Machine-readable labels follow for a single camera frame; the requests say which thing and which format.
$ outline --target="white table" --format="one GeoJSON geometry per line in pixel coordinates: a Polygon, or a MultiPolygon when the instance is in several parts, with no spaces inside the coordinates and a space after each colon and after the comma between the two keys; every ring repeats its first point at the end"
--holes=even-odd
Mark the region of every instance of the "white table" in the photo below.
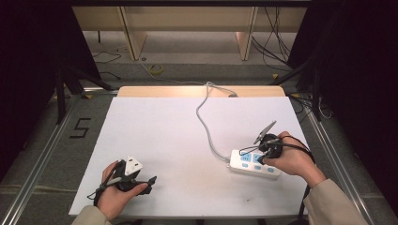
{"type": "MultiPolygon", "coordinates": [[[[70,209],[92,201],[103,169],[132,155],[144,164],[138,180],[157,175],[149,195],[128,203],[130,218],[264,218],[296,215],[306,183],[283,173],[277,180],[231,172],[211,152],[196,117],[202,97],[115,97],[70,209]]],[[[287,97],[210,97],[200,114],[220,153],[253,145],[273,120],[306,143],[287,97]]]]}

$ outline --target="hand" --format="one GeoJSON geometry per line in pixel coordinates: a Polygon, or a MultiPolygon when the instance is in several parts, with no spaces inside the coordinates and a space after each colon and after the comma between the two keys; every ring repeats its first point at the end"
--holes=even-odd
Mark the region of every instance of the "hand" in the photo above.
{"type": "MultiPolygon", "coordinates": [[[[112,171],[112,168],[116,165],[117,161],[110,164],[102,172],[102,182],[105,181],[106,177],[112,171]]],[[[126,206],[126,203],[134,196],[138,195],[147,187],[147,183],[136,186],[130,191],[123,192],[118,190],[115,186],[107,187],[99,198],[98,209],[108,218],[109,221],[119,216],[126,206]]]]}
{"type": "MultiPolygon", "coordinates": [[[[297,140],[285,136],[290,136],[290,134],[284,131],[278,135],[280,139],[283,139],[283,143],[304,147],[297,140]]],[[[311,158],[304,152],[294,149],[293,147],[284,146],[279,158],[264,158],[263,162],[287,174],[301,176],[310,188],[326,180],[326,176],[315,166],[311,158]]]]}

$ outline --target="sleeve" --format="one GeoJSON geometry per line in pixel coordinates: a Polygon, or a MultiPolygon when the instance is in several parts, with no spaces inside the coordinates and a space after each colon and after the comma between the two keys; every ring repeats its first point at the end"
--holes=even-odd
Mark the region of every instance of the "sleeve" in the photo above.
{"type": "Polygon", "coordinates": [[[112,225],[105,215],[95,206],[85,206],[72,225],[112,225]]]}
{"type": "Polygon", "coordinates": [[[367,224],[355,205],[329,179],[315,186],[304,204],[308,209],[310,224],[367,224]]]}

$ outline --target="power strip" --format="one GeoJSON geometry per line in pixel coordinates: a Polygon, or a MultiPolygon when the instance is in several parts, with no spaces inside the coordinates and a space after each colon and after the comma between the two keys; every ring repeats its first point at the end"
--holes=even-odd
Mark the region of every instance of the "power strip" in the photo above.
{"type": "Polygon", "coordinates": [[[268,165],[261,165],[257,159],[263,156],[258,153],[247,153],[242,151],[240,155],[239,150],[232,150],[231,160],[229,162],[229,169],[233,172],[246,173],[250,175],[262,176],[266,178],[277,179],[282,172],[268,165]]]}

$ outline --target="white plug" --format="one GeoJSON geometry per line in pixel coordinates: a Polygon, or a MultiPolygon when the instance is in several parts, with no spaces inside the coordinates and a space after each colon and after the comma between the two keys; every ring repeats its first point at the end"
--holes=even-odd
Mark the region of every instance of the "white plug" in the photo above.
{"type": "Polygon", "coordinates": [[[128,176],[130,174],[136,173],[137,171],[143,169],[143,164],[139,162],[134,157],[128,156],[126,161],[126,169],[125,175],[128,176]]]}

